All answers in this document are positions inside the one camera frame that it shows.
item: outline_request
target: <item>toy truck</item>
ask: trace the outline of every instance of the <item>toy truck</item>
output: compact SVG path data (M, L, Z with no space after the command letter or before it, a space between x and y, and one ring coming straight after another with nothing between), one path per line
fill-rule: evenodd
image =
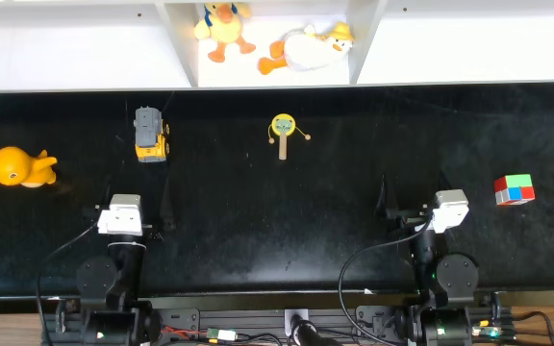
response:
M165 137L170 134L168 124L164 123L162 113L154 108L144 107L136 110L136 155L140 162L165 161L170 147Z

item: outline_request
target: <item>black tabletop surface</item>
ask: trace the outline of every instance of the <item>black tabletop surface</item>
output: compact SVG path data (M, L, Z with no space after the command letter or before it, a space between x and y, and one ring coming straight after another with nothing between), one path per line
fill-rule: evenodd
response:
M139 163L134 110L164 109L168 164ZM294 134L288 159L267 141L274 115ZM176 231L149 243L141 293L335 289L343 262L387 239L373 215L384 173L402 207L419 207L442 171L470 212L448 231L472 255L481 289L554 288L554 84L264 91L0 95L0 148L46 149L59 181L0 185L0 297L30 296L41 259L88 225L113 193L159 215L169 181ZM531 174L537 199L495 205L493 181ZM74 294L76 267L106 253L93 234L50 262L45 294ZM396 248L354 263L345 286L412 291Z

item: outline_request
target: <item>yellow dinosaur toy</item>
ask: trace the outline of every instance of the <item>yellow dinosaur toy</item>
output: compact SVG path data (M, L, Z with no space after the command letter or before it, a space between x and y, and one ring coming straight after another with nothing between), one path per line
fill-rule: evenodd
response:
M212 38L217 42L217 49L209 53L209 59L214 62L225 62L226 46L235 42L242 54L256 50L256 46L245 41L242 33L242 22L238 14L245 18L251 16L249 6L242 3L206 3L205 16L196 24L193 30L196 38Z
M55 172L50 167L57 159L49 158L46 150L42 150L37 158L16 147L0 149L0 184L13 186L40 187L53 184Z

